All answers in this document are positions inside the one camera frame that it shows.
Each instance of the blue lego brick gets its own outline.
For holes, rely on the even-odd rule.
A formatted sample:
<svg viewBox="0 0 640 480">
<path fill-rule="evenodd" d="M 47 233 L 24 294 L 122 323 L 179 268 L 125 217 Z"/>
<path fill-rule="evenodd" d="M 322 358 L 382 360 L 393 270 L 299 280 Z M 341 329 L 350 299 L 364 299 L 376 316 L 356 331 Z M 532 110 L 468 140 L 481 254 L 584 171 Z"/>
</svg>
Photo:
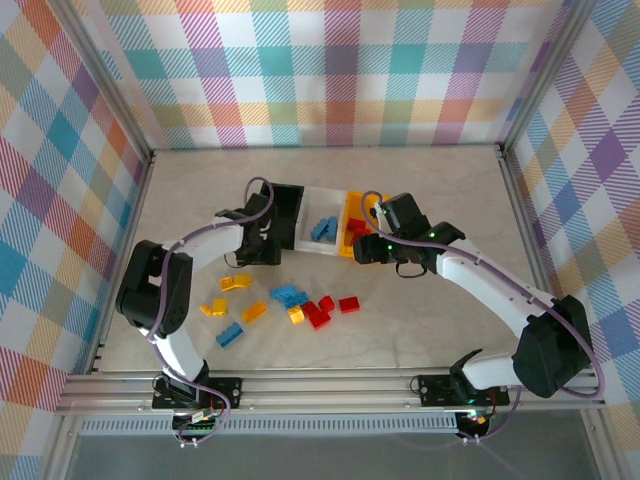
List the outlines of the blue lego brick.
<svg viewBox="0 0 640 480">
<path fill-rule="evenodd" d="M 338 217 L 329 217 L 329 226 L 327 228 L 327 240 L 336 241 L 338 235 Z"/>
<path fill-rule="evenodd" d="M 309 303 L 309 296 L 306 292 L 299 292 L 296 295 L 284 299 L 284 308 L 287 310 Z"/>
<path fill-rule="evenodd" d="M 269 296 L 274 300 L 284 300 L 287 297 L 296 295 L 297 289 L 295 285 L 283 285 L 282 287 L 274 288 L 269 292 Z"/>
<path fill-rule="evenodd" d="M 242 327 L 238 325 L 238 322 L 233 322 L 231 326 L 224 330 L 220 335 L 216 335 L 216 341 L 224 348 L 242 335 L 242 332 Z"/>
<path fill-rule="evenodd" d="M 311 240 L 313 240 L 314 242 L 319 242 L 320 239 L 327 233 L 328 228 L 329 219 L 323 218 L 315 227 L 313 227 L 313 230 L 311 230 Z"/>
</svg>

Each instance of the colorful plaid backdrop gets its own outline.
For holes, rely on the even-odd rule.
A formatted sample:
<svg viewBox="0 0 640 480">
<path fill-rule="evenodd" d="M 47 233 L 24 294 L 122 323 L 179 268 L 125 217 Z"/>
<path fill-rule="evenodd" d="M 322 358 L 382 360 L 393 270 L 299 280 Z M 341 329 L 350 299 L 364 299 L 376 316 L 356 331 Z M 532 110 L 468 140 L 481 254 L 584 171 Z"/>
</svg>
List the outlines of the colorful plaid backdrop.
<svg viewBox="0 0 640 480">
<path fill-rule="evenodd" d="M 493 143 L 571 1 L 74 3 L 150 143 L 201 148 Z"/>
<path fill-rule="evenodd" d="M 0 6 L 0 479 L 35 475 L 143 164 L 44 0 Z"/>
<path fill-rule="evenodd" d="M 640 478 L 640 0 L 601 0 L 516 149 L 554 290 L 589 306 Z"/>
</svg>

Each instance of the table surface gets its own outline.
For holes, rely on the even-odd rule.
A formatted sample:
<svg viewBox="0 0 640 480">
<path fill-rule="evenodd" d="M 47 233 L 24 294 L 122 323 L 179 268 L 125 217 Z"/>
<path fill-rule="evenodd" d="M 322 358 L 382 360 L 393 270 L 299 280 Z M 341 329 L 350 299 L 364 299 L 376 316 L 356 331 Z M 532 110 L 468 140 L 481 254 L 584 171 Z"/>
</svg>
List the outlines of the table surface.
<svg viewBox="0 0 640 480">
<path fill-rule="evenodd" d="M 242 206 L 246 182 L 260 175 L 276 183 L 411 193 L 432 224 L 448 221 L 483 253 L 531 282 L 504 181 L 492 147 L 318 148 L 165 152 L 156 159 L 135 242 L 175 239 L 209 222 L 224 208 Z M 253 276 L 246 290 L 222 294 L 219 279 Z M 293 283 L 318 301 L 356 295 L 361 310 L 315 331 L 293 325 L 268 291 Z M 229 314 L 206 317 L 200 305 L 228 299 Z M 244 309 L 263 300 L 268 313 L 226 348 L 215 336 Z M 231 270 L 222 259 L 192 282 L 185 322 L 211 369 L 449 366 L 475 348 L 517 343 L 492 312 L 458 286 L 427 274 L 401 279 L 392 265 L 358 265 L 321 254 L 283 251 L 282 265 Z M 114 314 L 102 371 L 156 370 L 160 364 L 141 334 Z"/>
</svg>

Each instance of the ventilation grille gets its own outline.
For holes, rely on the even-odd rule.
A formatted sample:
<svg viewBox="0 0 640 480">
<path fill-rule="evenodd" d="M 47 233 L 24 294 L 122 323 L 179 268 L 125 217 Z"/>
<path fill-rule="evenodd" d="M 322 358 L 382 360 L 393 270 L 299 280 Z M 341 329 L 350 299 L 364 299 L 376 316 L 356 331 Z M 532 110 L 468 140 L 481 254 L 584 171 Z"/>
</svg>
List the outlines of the ventilation grille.
<svg viewBox="0 0 640 480">
<path fill-rule="evenodd" d="M 82 435 L 157 435 L 171 431 L 171 417 L 87 416 Z M 355 435 L 380 433 L 454 433 L 454 413 L 386 415 L 235 415 L 222 434 Z"/>
</svg>

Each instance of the checkered fabric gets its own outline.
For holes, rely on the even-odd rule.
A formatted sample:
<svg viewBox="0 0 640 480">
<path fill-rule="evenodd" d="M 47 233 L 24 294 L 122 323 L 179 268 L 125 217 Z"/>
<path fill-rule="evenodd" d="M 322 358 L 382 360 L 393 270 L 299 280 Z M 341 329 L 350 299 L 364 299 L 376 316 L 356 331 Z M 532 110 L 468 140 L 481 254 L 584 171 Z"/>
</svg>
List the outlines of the checkered fabric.
<svg viewBox="0 0 640 480">
<path fill-rule="evenodd" d="M 640 0 L 602 0 L 516 153 L 556 293 L 588 307 L 640 478 Z"/>
<path fill-rule="evenodd" d="M 493 143 L 570 3 L 75 1 L 158 148 Z"/>
<path fill-rule="evenodd" d="M 0 479 L 39 467 L 143 163 L 44 0 L 0 6 Z"/>
</svg>

